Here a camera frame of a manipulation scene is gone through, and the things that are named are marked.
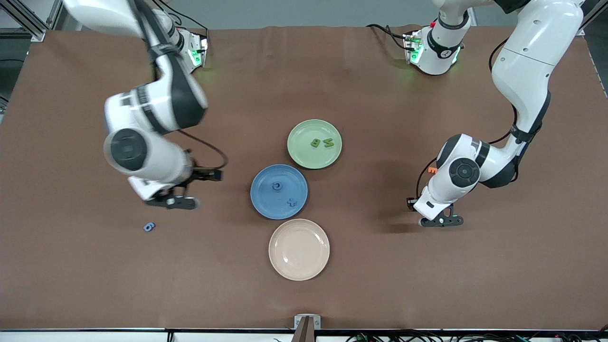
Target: green led light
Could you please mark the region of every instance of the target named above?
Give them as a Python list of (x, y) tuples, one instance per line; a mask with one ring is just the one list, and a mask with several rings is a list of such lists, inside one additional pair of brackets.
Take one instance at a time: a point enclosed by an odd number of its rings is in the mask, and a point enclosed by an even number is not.
[(197, 51), (192, 50), (188, 50), (188, 53), (190, 54), (190, 60), (192, 61), (192, 64), (194, 66), (199, 66), (202, 64), (201, 54), (199, 54)]
[(418, 48), (412, 52), (412, 57), (410, 59), (412, 63), (418, 63), (418, 61), (420, 60), (420, 55), (422, 55), (423, 52), (424, 46), (422, 44), (419, 44)]
[(452, 60), (452, 64), (456, 63), (456, 58), (458, 57), (458, 53), (460, 52), (460, 48), (458, 48), (456, 50), (456, 52), (454, 52), (454, 59)]

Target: floor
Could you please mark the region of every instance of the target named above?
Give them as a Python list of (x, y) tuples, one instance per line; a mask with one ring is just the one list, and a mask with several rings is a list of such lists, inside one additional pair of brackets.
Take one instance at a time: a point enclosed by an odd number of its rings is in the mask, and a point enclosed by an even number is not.
[[(333, 0), (323, 2), (321, 8), (316, 2), (302, 0), (175, 0), (170, 6), (187, 13), (210, 29), (426, 24), (437, 11), (430, 1), (405, 6), (401, 0)], [(513, 26), (517, 23), (515, 13), (505, 15), (497, 5), (477, 7), (475, 14), (479, 26)], [(186, 19), (184, 24), (196, 25)], [(76, 23), (70, 18), (64, 24), (67, 29), (74, 29), (75, 26)], [(604, 82), (608, 82), (608, 10), (589, 24), (585, 33), (598, 74)], [(23, 60), (30, 44), (28, 39), (0, 39), (0, 60)], [(7, 100), (10, 100), (21, 64), (18, 61), (0, 61), (0, 96)]]

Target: green plate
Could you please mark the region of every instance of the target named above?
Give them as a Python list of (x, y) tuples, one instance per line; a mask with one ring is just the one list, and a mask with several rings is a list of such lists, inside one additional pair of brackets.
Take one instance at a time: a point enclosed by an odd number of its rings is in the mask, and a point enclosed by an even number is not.
[(306, 120), (291, 130), (287, 150), (298, 165), (307, 169), (322, 169), (338, 159), (342, 151), (342, 137), (336, 127), (327, 121)]

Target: beige plate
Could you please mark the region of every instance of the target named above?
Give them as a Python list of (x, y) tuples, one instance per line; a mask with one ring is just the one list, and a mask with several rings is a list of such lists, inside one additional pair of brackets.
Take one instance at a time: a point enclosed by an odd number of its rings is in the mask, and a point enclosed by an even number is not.
[(296, 218), (274, 231), (268, 256), (274, 269), (283, 277), (306, 281), (321, 273), (327, 265), (330, 241), (318, 224)]

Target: brown tabletop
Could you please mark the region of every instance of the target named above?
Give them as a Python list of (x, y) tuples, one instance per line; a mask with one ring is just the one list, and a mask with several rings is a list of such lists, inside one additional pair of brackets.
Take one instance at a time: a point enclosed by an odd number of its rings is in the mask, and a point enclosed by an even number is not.
[[(372, 29), (212, 32), (207, 68), (195, 71), (210, 108), (187, 131), (230, 164), (223, 182), (192, 185), (196, 211), (143, 205), (102, 154), (105, 99), (150, 81), (141, 40), (48, 32), (0, 126), (0, 327), (283, 327), (302, 312), (326, 328), (601, 327), (608, 101), (583, 38), (551, 77), (516, 183), (458, 201), (457, 228), (423, 229), (407, 210), (447, 138), (509, 129), (487, 61), (510, 32), (472, 28), (438, 77)], [(268, 165), (295, 165), (286, 138), (313, 118), (334, 124), (344, 149), (331, 167), (302, 170), (309, 200), (296, 217), (324, 228), (331, 256), (316, 278), (294, 282), (268, 260), (283, 221), (258, 214), (249, 187)]]

